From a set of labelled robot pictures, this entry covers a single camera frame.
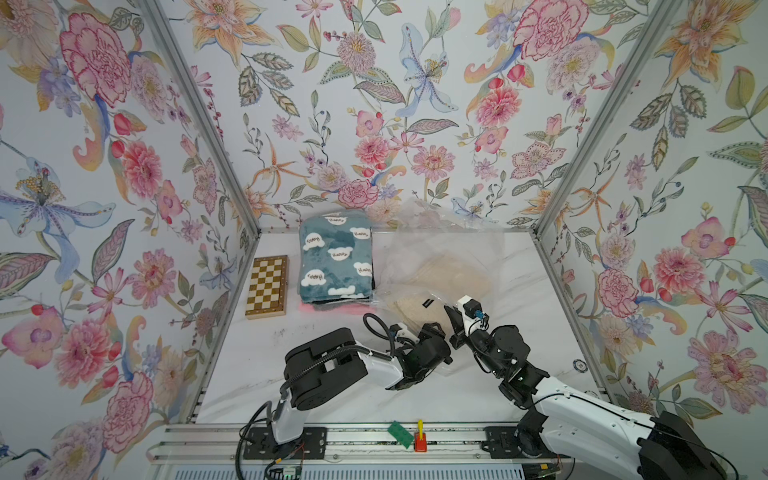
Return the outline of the cream blanket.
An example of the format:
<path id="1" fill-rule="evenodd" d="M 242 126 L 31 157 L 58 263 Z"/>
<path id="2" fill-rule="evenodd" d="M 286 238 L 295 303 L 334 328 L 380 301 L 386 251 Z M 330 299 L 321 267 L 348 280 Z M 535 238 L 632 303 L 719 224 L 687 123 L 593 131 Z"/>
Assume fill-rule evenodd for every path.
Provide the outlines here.
<path id="1" fill-rule="evenodd" d="M 385 302 L 412 333 L 417 334 L 425 323 L 436 322 L 451 335 L 453 329 L 444 306 L 455 306 L 463 296 L 482 300 L 492 288 L 492 277 L 486 270 L 455 256 L 442 255 L 395 284 Z"/>

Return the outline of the pink blanket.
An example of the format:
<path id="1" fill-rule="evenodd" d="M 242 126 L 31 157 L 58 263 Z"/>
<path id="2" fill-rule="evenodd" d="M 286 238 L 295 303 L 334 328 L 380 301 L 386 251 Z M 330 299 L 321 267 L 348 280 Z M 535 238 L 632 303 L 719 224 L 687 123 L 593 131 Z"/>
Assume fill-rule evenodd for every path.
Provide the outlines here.
<path id="1" fill-rule="evenodd" d="M 333 313 L 340 315 L 358 315 L 373 313 L 376 307 L 370 304 L 355 302 L 339 302 L 324 304 L 305 304 L 299 303 L 298 310 L 305 313 Z"/>

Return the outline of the clear plastic vacuum bag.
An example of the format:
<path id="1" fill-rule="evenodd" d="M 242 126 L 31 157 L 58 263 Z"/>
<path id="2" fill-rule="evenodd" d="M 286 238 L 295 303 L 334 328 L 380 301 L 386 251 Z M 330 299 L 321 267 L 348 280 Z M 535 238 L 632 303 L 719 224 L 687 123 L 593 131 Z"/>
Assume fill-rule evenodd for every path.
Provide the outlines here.
<path id="1" fill-rule="evenodd" d="M 454 334 L 444 308 L 469 296 L 495 307 L 505 233 L 497 224 L 422 200 L 402 204 L 377 259 L 374 301 L 415 334 L 426 323 Z"/>

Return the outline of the black white patterned blanket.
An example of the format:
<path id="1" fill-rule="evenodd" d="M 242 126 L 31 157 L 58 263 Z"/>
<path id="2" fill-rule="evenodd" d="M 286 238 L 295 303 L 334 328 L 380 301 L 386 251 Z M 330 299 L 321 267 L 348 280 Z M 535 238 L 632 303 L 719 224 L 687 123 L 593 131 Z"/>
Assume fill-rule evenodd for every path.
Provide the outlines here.
<path id="1" fill-rule="evenodd" d="M 367 302 L 374 280 L 373 242 L 367 227 L 322 234 L 326 245 L 310 258 L 305 275 L 306 303 Z"/>

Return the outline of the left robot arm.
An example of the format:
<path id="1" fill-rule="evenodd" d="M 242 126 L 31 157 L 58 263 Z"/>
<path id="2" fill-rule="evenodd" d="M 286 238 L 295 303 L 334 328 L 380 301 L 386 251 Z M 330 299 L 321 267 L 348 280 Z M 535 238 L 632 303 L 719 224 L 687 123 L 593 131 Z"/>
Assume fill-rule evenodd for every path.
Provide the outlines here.
<path id="1" fill-rule="evenodd" d="M 276 444 L 299 440 L 311 410 L 360 381 L 401 391 L 423 382 L 440 365 L 452 363 L 451 346 L 438 323 L 424 324 L 413 334 L 405 324 L 387 325 L 373 313 L 364 314 L 362 321 L 370 333 L 387 343 L 386 351 L 364 346 L 343 327 L 286 354 L 280 398 L 268 415 Z"/>

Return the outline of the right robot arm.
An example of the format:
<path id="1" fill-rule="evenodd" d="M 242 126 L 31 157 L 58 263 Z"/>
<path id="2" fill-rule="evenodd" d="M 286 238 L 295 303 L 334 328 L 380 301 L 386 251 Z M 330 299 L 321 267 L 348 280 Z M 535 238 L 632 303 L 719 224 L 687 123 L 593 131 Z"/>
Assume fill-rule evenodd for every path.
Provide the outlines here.
<path id="1" fill-rule="evenodd" d="M 725 479 L 736 470 L 681 417 L 614 405 L 534 366 L 518 327 L 489 329 L 477 300 L 465 296 L 445 312 L 454 330 L 451 345 L 468 347 L 481 369 L 499 380 L 501 394 L 523 411 L 515 430 L 523 455 L 565 455 L 621 479 Z"/>

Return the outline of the red yellow clip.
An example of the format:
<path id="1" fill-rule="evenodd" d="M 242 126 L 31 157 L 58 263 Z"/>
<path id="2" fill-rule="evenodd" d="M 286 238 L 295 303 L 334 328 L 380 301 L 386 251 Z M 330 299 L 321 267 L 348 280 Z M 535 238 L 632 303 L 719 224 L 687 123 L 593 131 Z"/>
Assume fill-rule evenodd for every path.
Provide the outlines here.
<path id="1" fill-rule="evenodd" d="M 425 453 L 428 451 L 428 442 L 424 431 L 424 422 L 422 420 L 417 422 L 417 430 L 414 436 L 413 449 L 418 453 Z"/>

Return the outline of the green tag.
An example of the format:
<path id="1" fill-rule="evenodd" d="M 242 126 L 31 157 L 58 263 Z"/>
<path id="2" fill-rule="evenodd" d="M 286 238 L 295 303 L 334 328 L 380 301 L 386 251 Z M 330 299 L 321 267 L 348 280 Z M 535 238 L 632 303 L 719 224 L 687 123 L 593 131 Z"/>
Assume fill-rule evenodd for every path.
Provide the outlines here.
<path id="1" fill-rule="evenodd" d="M 388 426 L 387 432 L 397 444 L 403 446 L 405 449 L 409 449 L 414 443 L 414 435 L 397 421 L 393 421 Z"/>

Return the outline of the wooden chessboard box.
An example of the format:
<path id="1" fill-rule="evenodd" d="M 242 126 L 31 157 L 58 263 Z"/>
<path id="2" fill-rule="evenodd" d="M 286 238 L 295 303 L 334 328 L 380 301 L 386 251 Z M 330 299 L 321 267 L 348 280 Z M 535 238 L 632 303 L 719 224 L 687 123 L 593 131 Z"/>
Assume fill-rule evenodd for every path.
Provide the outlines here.
<path id="1" fill-rule="evenodd" d="M 248 320 L 286 314 L 288 273 L 287 255 L 256 257 L 253 260 L 245 308 Z"/>

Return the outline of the small circuit board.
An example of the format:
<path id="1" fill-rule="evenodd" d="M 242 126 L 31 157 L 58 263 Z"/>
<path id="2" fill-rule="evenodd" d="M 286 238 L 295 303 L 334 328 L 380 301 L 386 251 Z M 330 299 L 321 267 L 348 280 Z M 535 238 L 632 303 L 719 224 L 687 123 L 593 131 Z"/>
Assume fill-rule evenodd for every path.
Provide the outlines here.
<path id="1" fill-rule="evenodd" d="M 301 464 L 284 464 L 275 461 L 265 468 L 264 478 L 266 480 L 300 480 L 302 469 Z"/>

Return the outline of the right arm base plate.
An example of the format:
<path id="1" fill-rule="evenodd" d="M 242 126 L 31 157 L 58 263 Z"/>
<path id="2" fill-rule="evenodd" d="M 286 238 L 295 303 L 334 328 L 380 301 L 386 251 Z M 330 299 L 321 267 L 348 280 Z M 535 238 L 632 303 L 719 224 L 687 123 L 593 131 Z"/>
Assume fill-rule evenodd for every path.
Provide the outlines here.
<path id="1" fill-rule="evenodd" d="M 517 426 L 488 426 L 484 428 L 485 440 L 481 449 L 492 459 L 557 459 L 558 454 L 549 450 L 541 435 Z"/>

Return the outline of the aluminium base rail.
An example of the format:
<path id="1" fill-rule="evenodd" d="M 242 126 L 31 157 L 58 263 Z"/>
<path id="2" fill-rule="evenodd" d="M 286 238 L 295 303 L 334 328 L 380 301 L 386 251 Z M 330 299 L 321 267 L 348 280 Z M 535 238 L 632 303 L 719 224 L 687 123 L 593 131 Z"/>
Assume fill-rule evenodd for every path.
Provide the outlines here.
<path id="1" fill-rule="evenodd" d="M 212 464 L 243 468 L 265 466 L 270 462 L 301 464 L 304 467 L 341 467 L 358 464 L 568 464 L 576 461 L 612 474 L 626 469 L 636 473 L 640 465 L 641 439 L 649 429 L 625 420 L 608 423 L 607 439 L 600 439 L 584 429 L 564 421 L 542 432 L 546 447 L 557 459 L 492 459 L 481 449 L 485 440 L 484 423 L 434 423 L 425 427 L 428 451 L 405 449 L 387 432 L 386 423 L 335 423 L 309 427 L 328 429 L 325 458 L 322 460 L 245 460 L 244 440 L 236 424 L 199 424 L 168 427 L 158 444 L 149 448 L 147 458 L 153 466 Z"/>

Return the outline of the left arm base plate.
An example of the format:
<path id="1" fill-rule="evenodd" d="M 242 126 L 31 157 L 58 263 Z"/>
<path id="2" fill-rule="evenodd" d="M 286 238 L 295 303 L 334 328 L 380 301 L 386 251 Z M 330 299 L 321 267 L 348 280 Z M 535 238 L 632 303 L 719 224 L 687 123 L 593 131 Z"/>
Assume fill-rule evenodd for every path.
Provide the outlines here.
<path id="1" fill-rule="evenodd" d="M 325 427 L 305 427 L 298 439 L 278 444 L 270 428 L 252 426 L 245 434 L 242 457 L 245 460 L 322 460 L 325 458 L 327 434 Z"/>

